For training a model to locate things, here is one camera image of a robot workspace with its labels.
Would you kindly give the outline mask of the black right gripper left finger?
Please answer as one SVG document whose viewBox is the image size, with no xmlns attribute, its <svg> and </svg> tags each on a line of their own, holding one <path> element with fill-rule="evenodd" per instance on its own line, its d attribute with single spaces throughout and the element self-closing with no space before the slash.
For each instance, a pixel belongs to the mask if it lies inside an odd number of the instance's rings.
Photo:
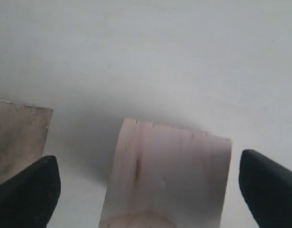
<svg viewBox="0 0 292 228">
<path fill-rule="evenodd" d="M 0 228 L 45 228 L 61 180 L 55 156 L 44 156 L 0 185 Z"/>
</svg>

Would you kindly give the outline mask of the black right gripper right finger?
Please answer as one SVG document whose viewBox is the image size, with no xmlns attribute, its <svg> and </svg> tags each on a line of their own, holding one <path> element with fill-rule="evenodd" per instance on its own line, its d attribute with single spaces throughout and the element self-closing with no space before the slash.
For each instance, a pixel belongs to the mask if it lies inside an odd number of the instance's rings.
<svg viewBox="0 0 292 228">
<path fill-rule="evenodd" d="M 292 171 L 255 150 L 240 159 L 239 188 L 261 228 L 292 228 Z"/>
</svg>

